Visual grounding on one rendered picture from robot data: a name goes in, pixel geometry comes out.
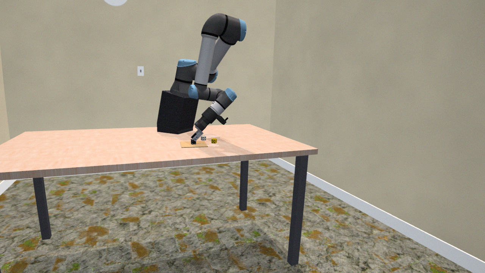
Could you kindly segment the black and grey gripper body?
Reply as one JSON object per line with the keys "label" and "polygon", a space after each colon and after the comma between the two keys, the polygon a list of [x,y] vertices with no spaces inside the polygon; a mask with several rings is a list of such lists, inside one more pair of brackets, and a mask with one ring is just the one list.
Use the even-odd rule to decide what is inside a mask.
{"label": "black and grey gripper body", "polygon": [[218,104],[216,101],[211,104],[211,107],[208,107],[207,110],[202,113],[202,117],[195,123],[195,125],[201,130],[204,131],[204,129],[208,126],[209,123],[213,123],[216,119],[225,125],[226,120],[228,118],[223,119],[222,116],[220,116],[223,113],[224,109],[221,107],[220,104]]}

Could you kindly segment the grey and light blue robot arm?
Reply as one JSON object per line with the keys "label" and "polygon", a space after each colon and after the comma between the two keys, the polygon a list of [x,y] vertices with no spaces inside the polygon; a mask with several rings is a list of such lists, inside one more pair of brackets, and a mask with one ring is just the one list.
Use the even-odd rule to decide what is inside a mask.
{"label": "grey and light blue robot arm", "polygon": [[[186,61],[186,59],[178,61],[175,81],[170,92],[196,100],[213,102],[216,100],[226,110],[237,98],[237,94],[230,88],[222,91],[208,88],[207,84],[216,80],[217,66],[232,45],[244,40],[246,29],[245,21],[226,14],[217,13],[209,17],[201,32],[202,42],[198,63],[195,60]],[[194,85],[192,85],[193,80]]]}

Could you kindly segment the tan translucent mat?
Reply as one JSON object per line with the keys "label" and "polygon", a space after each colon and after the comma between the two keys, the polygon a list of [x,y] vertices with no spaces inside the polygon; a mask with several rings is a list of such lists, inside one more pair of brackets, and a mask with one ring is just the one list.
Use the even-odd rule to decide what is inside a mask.
{"label": "tan translucent mat", "polygon": [[180,141],[181,147],[208,147],[205,141],[196,141],[196,144],[191,144],[190,141]]}

